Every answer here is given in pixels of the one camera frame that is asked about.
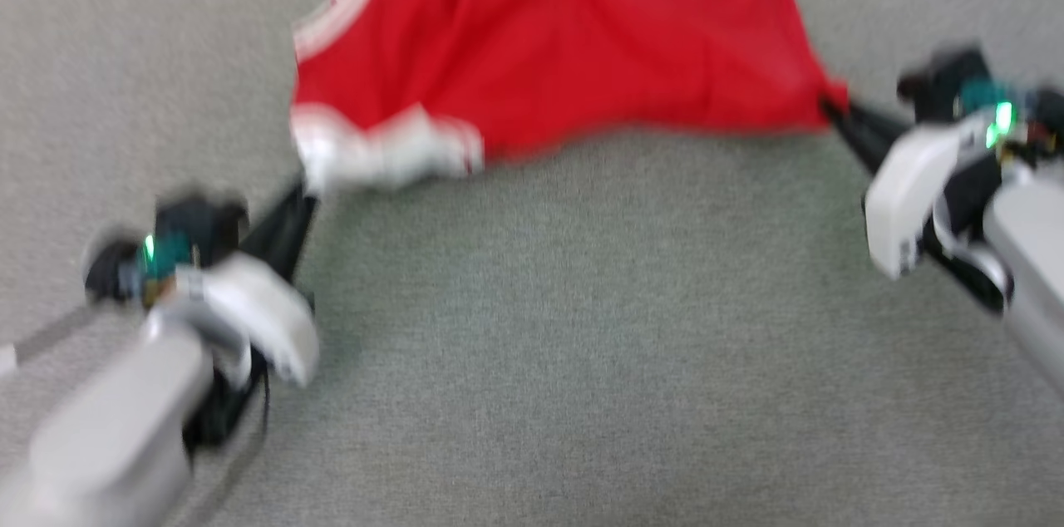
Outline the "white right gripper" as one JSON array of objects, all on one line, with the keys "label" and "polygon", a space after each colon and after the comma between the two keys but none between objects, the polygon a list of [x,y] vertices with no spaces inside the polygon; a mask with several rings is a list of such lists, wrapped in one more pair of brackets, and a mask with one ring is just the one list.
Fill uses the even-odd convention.
[{"label": "white right gripper", "polygon": [[962,270],[1007,280],[1000,259],[987,245],[972,243],[969,232],[1001,186],[1000,149],[1012,134],[1011,121],[969,116],[949,126],[912,129],[912,122],[858,100],[821,96],[820,108],[875,174],[864,212],[868,252],[878,270],[901,278],[935,245]]}]

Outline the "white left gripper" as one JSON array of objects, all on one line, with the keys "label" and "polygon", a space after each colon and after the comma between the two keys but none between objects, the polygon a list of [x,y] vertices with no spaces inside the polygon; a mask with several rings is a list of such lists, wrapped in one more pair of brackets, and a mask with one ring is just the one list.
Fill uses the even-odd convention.
[{"label": "white left gripper", "polygon": [[250,357],[259,352],[282,380],[307,388],[316,376],[320,337],[307,300],[288,283],[295,282],[318,202],[307,194],[305,179],[297,178],[240,240],[243,254],[207,269],[176,269],[172,289],[145,319],[148,337],[171,325],[187,326],[240,356],[239,384],[250,379]]}]

